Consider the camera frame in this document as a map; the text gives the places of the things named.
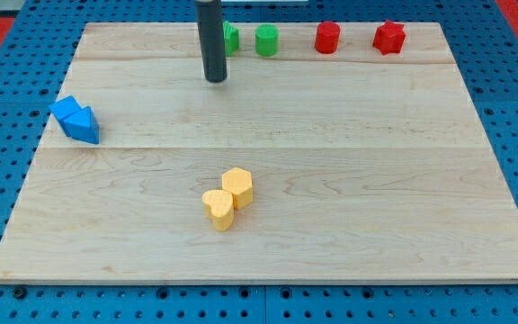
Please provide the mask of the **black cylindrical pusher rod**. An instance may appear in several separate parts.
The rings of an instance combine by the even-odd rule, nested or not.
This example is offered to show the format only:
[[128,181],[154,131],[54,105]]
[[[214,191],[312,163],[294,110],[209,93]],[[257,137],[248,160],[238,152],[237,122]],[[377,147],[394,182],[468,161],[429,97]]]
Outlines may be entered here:
[[211,83],[227,79],[227,59],[220,0],[195,0],[204,76]]

